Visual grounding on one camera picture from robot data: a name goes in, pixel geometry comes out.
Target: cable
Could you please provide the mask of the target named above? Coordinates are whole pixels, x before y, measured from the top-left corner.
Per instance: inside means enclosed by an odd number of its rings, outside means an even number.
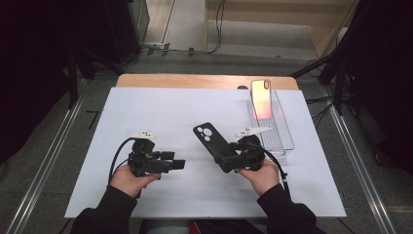
[[[356,234],[340,217],[337,217],[337,219],[347,228],[347,230],[353,234]]]
[[[304,65],[304,67],[306,67],[306,66],[307,66],[310,62],[312,62],[312,61],[319,61],[319,60],[318,60],[318,59],[311,59],[311,60],[309,60],[309,61],[306,62],[306,64]],[[307,72],[307,74],[309,74],[309,75],[312,76],[312,77],[319,78],[318,75],[313,75],[312,73],[310,73],[310,71]]]
[[[320,113],[313,116],[313,122],[316,125],[316,129],[319,127],[319,123],[321,122],[322,118],[324,117],[325,113],[329,110],[329,108],[333,105],[333,103],[329,103]]]
[[[116,169],[115,169],[115,171],[113,172],[113,174],[115,174],[116,171],[118,171],[119,167],[121,167],[122,165],[124,165],[124,163],[126,163],[127,161],[128,161],[128,159],[125,159],[124,162],[120,163],[120,164],[116,167]]]
[[[127,66],[127,65],[128,65],[129,63],[131,63],[133,60],[135,60],[135,59],[138,58],[139,56],[141,56],[141,55],[143,55],[143,54],[146,54],[146,53],[148,53],[148,52],[149,52],[149,49],[146,49],[146,50],[141,51],[139,54],[130,57],[124,64],[122,64],[121,67]]]
[[[186,51],[186,50],[176,50],[176,49],[157,49],[157,48],[147,48],[148,51],[153,50],[153,51],[159,51],[159,52],[188,52],[188,53],[193,53],[193,54],[212,54],[215,53],[220,47],[221,47],[221,42],[222,42],[222,21],[224,19],[224,10],[225,10],[225,0],[221,0],[219,3],[218,9],[216,11],[215,15],[215,26],[216,26],[216,31],[218,33],[218,41],[215,45],[215,48],[212,51]]]
[[[0,180],[3,179],[3,177],[6,175],[7,172],[7,161],[4,162],[4,171],[0,176]]]
[[[219,16],[219,10],[221,9],[221,7],[222,7],[221,19],[220,19],[220,23],[219,23],[219,26],[218,26],[218,16]],[[224,19],[224,10],[225,10],[225,0],[222,0],[219,3],[218,10],[216,11],[216,16],[215,16],[216,31],[218,33],[218,42],[216,43],[215,48],[210,52],[206,52],[206,54],[215,53],[221,47],[221,42],[222,42],[222,21]]]
[[[263,150],[263,151],[265,152],[265,154],[267,154],[267,156],[270,157],[270,159],[271,159],[271,160],[277,165],[277,167],[279,168],[280,175],[282,176],[282,185],[283,185],[283,188],[284,188],[286,194],[288,195],[288,197],[291,197],[291,195],[290,195],[290,193],[289,193],[288,183],[287,183],[287,180],[286,180],[287,173],[285,173],[285,172],[283,171],[282,165],[280,164],[279,160],[277,160],[277,158],[274,157],[274,155],[273,155],[270,151],[268,151],[267,149],[265,149],[264,147],[262,147],[261,145],[258,145],[258,144],[253,144],[253,143],[238,143],[238,142],[237,142],[236,144],[238,144],[238,145],[252,146],[252,147],[254,147],[254,148],[258,148],[258,149]]]
[[[64,223],[63,227],[61,227],[60,231],[58,232],[58,234],[62,234],[64,232],[64,229],[66,229],[67,225],[69,225],[69,223],[73,220],[73,218],[69,218],[66,223]]]
[[[116,160],[118,159],[119,153],[121,152],[122,148],[125,146],[125,144],[127,144],[129,141],[133,140],[134,138],[127,138],[118,148],[118,151],[116,151],[115,156],[113,157],[113,161],[112,161],[112,165],[110,166],[110,172],[109,172],[109,178],[107,181],[107,184],[110,183],[110,180],[112,180],[112,176],[113,176],[113,169],[115,168],[115,163]]]
[[[307,104],[313,104],[313,103],[326,101],[326,100],[333,101],[334,97],[333,96],[327,96],[327,97],[319,97],[319,98],[309,98],[309,99],[306,99],[306,103]]]

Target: white sheet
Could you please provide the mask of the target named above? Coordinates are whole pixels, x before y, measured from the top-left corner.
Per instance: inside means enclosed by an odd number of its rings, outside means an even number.
[[[295,148],[282,168],[292,200],[316,216],[345,216],[331,171],[300,91],[278,91]],[[142,191],[132,216],[146,218],[265,217],[249,182],[224,174],[192,132],[210,122],[228,142],[250,127],[248,91],[208,89],[113,88],[96,128],[65,217],[95,208],[103,195],[110,165],[128,133],[157,136],[154,151],[174,151],[185,169],[163,174]],[[127,159],[131,143],[118,163]]]

